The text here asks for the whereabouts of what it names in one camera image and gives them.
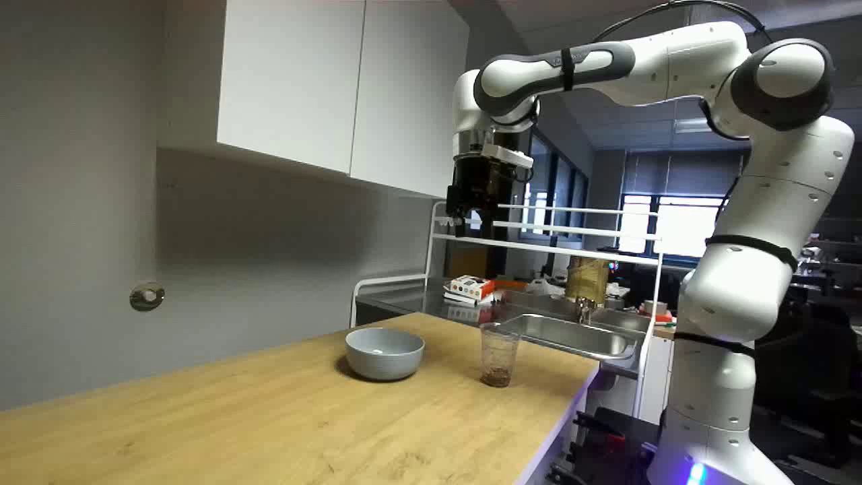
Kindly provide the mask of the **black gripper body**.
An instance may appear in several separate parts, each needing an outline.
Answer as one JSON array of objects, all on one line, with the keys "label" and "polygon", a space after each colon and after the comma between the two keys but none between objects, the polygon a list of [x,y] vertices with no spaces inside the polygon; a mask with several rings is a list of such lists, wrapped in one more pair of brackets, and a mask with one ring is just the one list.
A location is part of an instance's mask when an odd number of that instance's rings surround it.
[{"label": "black gripper body", "polygon": [[457,236],[491,236],[500,207],[511,203],[517,184],[533,174],[530,168],[506,164],[483,154],[461,154],[448,185],[448,216]]}]

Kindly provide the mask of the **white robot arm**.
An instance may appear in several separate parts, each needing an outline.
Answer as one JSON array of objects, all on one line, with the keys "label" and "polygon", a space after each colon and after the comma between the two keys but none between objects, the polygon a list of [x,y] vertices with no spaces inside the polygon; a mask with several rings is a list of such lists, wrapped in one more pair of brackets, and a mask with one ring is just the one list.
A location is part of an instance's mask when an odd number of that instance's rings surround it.
[{"label": "white robot arm", "polygon": [[783,38],[752,48],[732,21],[500,54],[456,80],[448,209],[457,217],[487,203],[491,168],[530,161],[503,137],[530,129],[546,94],[592,88],[628,108],[694,100],[715,133],[750,146],[705,254],[680,285],[650,485],[793,485],[750,438],[755,343],[777,327],[798,255],[853,151],[853,129],[826,112],[830,80],[821,44]]}]

